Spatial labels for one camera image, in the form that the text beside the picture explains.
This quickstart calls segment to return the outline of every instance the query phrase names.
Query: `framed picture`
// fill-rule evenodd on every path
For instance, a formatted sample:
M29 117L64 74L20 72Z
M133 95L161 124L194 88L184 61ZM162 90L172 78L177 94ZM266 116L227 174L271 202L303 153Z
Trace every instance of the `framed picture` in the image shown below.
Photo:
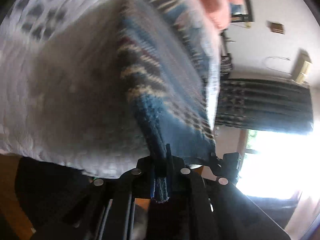
M252 7L250 0L244 0L242 5L231 5L231 22L253 22Z

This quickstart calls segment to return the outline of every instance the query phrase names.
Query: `white wall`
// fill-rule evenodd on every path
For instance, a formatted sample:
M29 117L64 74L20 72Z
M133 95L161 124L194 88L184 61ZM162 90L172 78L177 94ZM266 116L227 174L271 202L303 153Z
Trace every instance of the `white wall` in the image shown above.
M235 71L290 78L266 68L263 60L269 56L288 57L290 61L267 59L265 64L291 73L299 49L304 49L314 64L307 81L320 86L320 27L304 1L251 0L251 4L255 21L252 27L246 29L244 24L235 23L227 31L228 37L236 41L228 44ZM285 35L272 33L267 21L283 24Z
M233 153L238 149L241 129L235 127L219 126L215 135L216 155L222 159L225 153Z
M311 88L311 100L313 110L313 121L320 125L320 89Z

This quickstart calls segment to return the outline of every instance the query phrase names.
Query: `metal rivet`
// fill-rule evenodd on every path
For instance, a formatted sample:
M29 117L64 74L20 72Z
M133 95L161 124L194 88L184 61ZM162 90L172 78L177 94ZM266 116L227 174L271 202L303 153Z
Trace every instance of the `metal rivet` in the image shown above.
M138 169L138 168L134 168L134 169L131 171L131 173L132 173L133 175L139 175L139 174L141 173L141 170Z
M228 184L228 179L226 178L220 178L218 179L218 182L221 184L221 185L227 185Z
M103 179L95 179L95 180L93 181L93 184L94 184L95 186L101 186L101 185L103 185Z
M180 172L181 172L182 174L184 174L184 175L187 175L187 174L189 174L191 171L190 171L188 168L182 168L182 169L180 170Z

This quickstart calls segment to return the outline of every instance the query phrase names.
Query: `black metal frame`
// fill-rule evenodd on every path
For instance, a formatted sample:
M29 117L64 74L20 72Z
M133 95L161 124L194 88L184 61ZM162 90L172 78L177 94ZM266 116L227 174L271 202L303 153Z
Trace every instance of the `black metal frame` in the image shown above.
M237 15L231 15L231 22L233 23L241 23L241 22L253 22L253 14L252 14L252 7L251 7L251 1L245 0L248 14L237 14Z
M103 184L94 181L37 230L31 240L130 240L134 200L150 198L152 165L151 157L145 157L138 161L136 169L127 171L119 179L103 179ZM290 239L232 183L221 185L203 179L191 169L187 169L189 174L183 174L181 169L185 167L181 158L172 156L167 177L170 178L170 197L188 199L190 239ZM146 239L154 238L149 233Z

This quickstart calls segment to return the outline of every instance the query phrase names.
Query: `curtain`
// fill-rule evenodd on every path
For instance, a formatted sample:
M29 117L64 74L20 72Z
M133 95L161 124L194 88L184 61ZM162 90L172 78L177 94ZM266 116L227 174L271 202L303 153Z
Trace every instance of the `curtain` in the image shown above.
M270 80L221 81L215 125L308 134L313 130L310 90Z
M221 56L220 59L220 79L228 79L233 69L231 54L228 53L226 56Z
M301 196L297 208L285 228L292 240L320 239L309 238L308 236L310 235L304 237L309 229L312 229L313 222L320 225L320 89L311 88L311 98L314 129L307 136L307 139L302 142L304 150L301 152L301 162L304 164L296 166L297 176L294 177L294 183L297 189L301 191ZM315 234L320 236L320 229L317 231Z

